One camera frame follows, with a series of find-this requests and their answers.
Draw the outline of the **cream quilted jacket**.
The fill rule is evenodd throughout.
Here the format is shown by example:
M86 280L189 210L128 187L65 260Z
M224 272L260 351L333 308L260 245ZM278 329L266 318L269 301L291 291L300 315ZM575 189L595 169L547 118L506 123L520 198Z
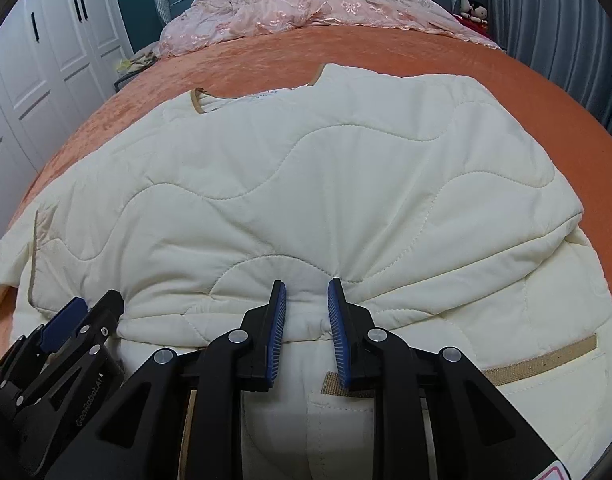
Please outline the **cream quilted jacket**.
M327 284L411 346L455 346L584 477L612 440L612 296L583 206L477 80L334 64L312 84L164 102L0 240L15 335L120 292L127 372L287 288L277 383L244 398L248 479L366 479L368 400L330 396Z

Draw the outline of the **white wardrobe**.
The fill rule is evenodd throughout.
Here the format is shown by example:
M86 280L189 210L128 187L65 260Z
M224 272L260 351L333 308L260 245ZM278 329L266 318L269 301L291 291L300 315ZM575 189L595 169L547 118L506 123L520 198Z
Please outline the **white wardrobe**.
M0 26L0 238L30 182L116 92L117 0L18 0Z

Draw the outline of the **dark nightstand with clutter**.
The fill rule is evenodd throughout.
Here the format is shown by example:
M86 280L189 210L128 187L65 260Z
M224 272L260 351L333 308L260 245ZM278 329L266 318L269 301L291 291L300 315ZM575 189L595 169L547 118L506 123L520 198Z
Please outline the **dark nightstand with clutter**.
M115 92L124 88L129 81L143 73L158 61L158 42L154 41L138 50L130 58L123 58L116 67L117 79L114 81Z

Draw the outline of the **orange plush bedspread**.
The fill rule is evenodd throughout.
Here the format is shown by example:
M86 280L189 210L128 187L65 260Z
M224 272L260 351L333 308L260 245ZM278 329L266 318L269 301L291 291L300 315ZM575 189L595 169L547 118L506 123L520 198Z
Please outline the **orange plush bedspread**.
M377 73L457 74L477 79L548 152L584 207L581 227L612 293L612 137L556 84L500 50L399 29L312 26L214 44L164 58L106 101L41 168L23 211L54 178L161 102L193 88L235 98L315 80L327 63Z

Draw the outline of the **pink floral blanket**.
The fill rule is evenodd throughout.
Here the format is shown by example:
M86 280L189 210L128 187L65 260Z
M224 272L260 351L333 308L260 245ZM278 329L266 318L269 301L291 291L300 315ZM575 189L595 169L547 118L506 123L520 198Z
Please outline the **pink floral blanket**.
M157 55L324 25L413 30L499 48L433 0L194 0L164 27Z

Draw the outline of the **plush dolls on nightstand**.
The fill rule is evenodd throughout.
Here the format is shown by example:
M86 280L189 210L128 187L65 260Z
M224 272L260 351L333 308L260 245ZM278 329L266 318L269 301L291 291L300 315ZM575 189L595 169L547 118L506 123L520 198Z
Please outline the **plush dolls on nightstand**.
M488 29L488 10L477 0L458 0L455 16L467 26Z

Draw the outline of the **grey-blue curtain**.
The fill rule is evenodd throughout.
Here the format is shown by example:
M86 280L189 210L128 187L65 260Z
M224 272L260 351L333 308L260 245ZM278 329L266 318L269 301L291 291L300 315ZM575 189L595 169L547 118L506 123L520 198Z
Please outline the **grey-blue curtain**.
M612 136L612 20L598 0L489 0L494 41Z

